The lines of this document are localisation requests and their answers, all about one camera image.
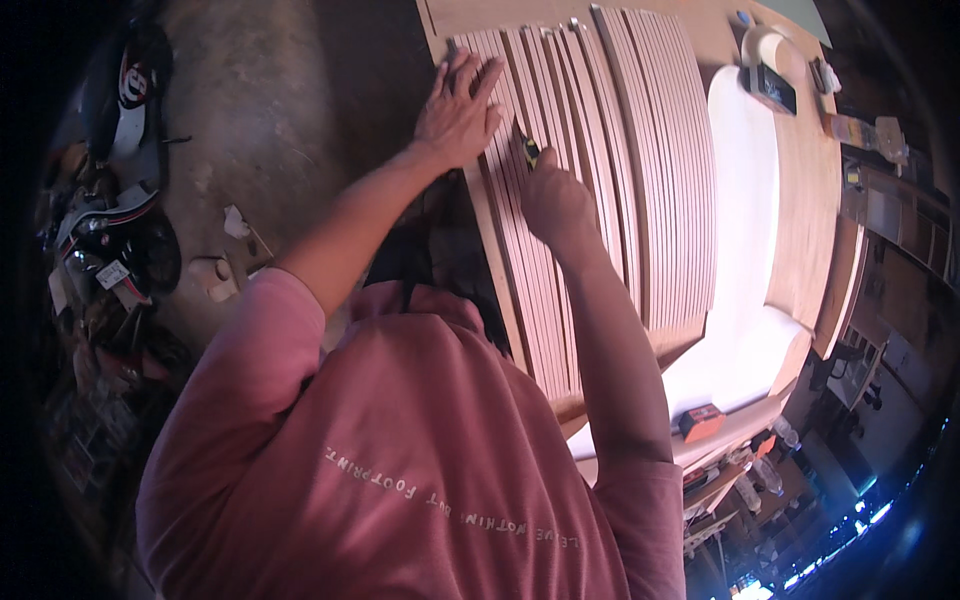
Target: workbench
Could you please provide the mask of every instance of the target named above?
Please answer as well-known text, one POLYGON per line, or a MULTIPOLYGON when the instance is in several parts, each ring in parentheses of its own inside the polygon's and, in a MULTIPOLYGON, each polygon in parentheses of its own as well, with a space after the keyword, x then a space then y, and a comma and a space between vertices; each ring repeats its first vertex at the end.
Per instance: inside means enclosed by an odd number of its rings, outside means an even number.
MULTIPOLYGON (((423 30, 437 63, 447 56, 447 41, 460 34, 523 25, 557 27, 569 23, 571 17, 593 26, 590 6, 577 0, 488 0, 484 3, 418 0, 423 30)), ((815 36, 751 0, 617 0, 604 6, 677 15, 692 42, 705 94, 713 75, 722 66, 739 63, 739 40, 746 26, 741 24, 738 11, 748 14, 752 23, 775 26, 786 33, 805 60, 823 56, 815 36)), ((790 344, 780 373, 770 388, 768 399, 778 402, 780 407, 803 367, 814 338, 835 340, 849 321, 850 295, 855 293, 853 288, 858 283, 857 266, 862 265, 862 252, 851 252, 850 248, 862 251, 863 240, 862 232, 854 229, 850 235, 849 227, 844 224, 838 240, 842 243, 838 250, 842 252, 837 253, 839 259, 834 259, 842 185, 840 144, 824 133, 821 114, 835 112, 836 106, 832 96, 821 96, 815 91, 808 71, 803 81, 790 83, 797 90, 798 114, 775 117, 780 155, 780 217, 766 304, 791 317, 802 329, 790 344), (835 306, 822 317, 828 292, 831 294, 828 300, 835 306)), ((749 177, 750 165, 744 165, 743 171, 743 176, 749 177)), ((477 181, 479 168, 476 164, 468 165, 465 175, 468 180, 477 181)), ((471 190, 482 188, 479 184, 471 190)), ((471 200, 508 338, 515 349, 515 360, 523 367, 523 357, 516 355, 521 344, 490 203, 482 193, 471 194, 471 200)), ((700 339, 703 332, 704 320, 699 319, 670 330, 652 330, 649 334, 655 352, 663 359, 671 353, 683 352, 700 339)), ((756 433, 753 424, 751 431, 742 432, 735 440, 740 442, 752 437, 756 433)))

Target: concrete floor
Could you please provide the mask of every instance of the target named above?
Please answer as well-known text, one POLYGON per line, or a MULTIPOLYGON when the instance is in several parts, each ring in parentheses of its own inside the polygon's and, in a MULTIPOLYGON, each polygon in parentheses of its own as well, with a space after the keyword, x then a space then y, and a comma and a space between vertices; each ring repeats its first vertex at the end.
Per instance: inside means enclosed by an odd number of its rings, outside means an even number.
MULTIPOLYGON (((281 254, 344 187, 409 140, 433 79, 413 0, 172 0, 159 19, 174 48, 163 207, 184 261, 159 318, 197 356, 239 297, 214 303, 186 272, 226 253, 241 286, 267 257, 223 231, 236 204, 281 254)), ((342 315, 330 316, 324 346, 342 315)))

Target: person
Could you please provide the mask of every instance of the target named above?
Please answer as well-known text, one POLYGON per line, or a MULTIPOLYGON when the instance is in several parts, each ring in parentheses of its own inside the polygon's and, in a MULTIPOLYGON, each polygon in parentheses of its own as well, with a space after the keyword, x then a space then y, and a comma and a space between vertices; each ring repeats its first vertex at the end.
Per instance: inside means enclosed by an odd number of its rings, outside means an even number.
POLYGON ((447 292, 381 281, 320 352, 393 222, 503 124, 503 59, 441 64, 412 142, 244 292, 187 382, 136 502, 168 599, 682 598, 683 492, 660 370, 597 233, 544 149, 522 197, 564 272, 598 458, 580 476, 537 384, 447 292), (474 74, 482 72, 470 92, 474 74))

